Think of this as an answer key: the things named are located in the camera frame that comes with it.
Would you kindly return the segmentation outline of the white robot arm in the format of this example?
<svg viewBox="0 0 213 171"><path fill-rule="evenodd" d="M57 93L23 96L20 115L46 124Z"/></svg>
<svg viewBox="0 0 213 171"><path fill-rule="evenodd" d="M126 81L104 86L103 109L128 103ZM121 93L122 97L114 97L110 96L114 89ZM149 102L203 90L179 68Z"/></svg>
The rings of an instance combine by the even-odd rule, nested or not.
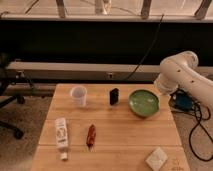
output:
<svg viewBox="0 0 213 171"><path fill-rule="evenodd" d="M192 51L166 57L154 85L162 94L172 94L181 87L213 111L213 81L197 73L197 66L198 57Z"/></svg>

